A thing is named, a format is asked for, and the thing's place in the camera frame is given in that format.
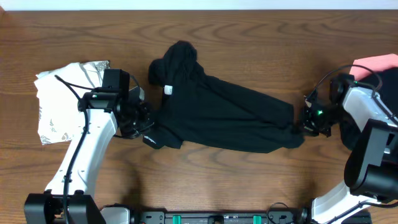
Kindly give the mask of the black t-shirt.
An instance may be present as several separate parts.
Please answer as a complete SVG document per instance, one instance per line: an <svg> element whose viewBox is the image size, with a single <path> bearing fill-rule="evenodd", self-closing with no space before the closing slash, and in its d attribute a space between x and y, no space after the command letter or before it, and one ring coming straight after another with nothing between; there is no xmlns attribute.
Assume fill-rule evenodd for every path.
<svg viewBox="0 0 398 224"><path fill-rule="evenodd" d="M270 153L304 142L294 107L272 96L207 75L194 46L179 40L149 66L162 103L142 138L154 149L185 141L234 151Z"/></svg>

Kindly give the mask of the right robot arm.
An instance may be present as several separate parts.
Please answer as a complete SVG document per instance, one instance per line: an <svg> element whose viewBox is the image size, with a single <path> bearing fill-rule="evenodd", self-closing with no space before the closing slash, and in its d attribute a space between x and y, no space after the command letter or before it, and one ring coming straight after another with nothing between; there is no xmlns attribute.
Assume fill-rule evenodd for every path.
<svg viewBox="0 0 398 224"><path fill-rule="evenodd" d="M330 104L317 101L317 91L305 97L300 129L309 136L330 136L345 117L360 135L345 165L344 180L313 199L296 223L343 223L364 208L397 206L397 119L381 101L377 88L341 73L330 82Z"/></svg>

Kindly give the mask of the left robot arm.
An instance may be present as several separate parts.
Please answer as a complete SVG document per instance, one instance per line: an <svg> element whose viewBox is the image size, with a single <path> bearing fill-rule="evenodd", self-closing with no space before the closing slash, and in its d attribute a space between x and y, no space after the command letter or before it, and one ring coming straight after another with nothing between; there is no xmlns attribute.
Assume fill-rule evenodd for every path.
<svg viewBox="0 0 398 224"><path fill-rule="evenodd" d="M125 205L98 208L93 199L105 152L113 137L134 139L153 125L141 88L129 87L133 76L121 69L104 71L101 87L78 96L79 123L63 161L41 194L24 204L27 223L135 223Z"/></svg>

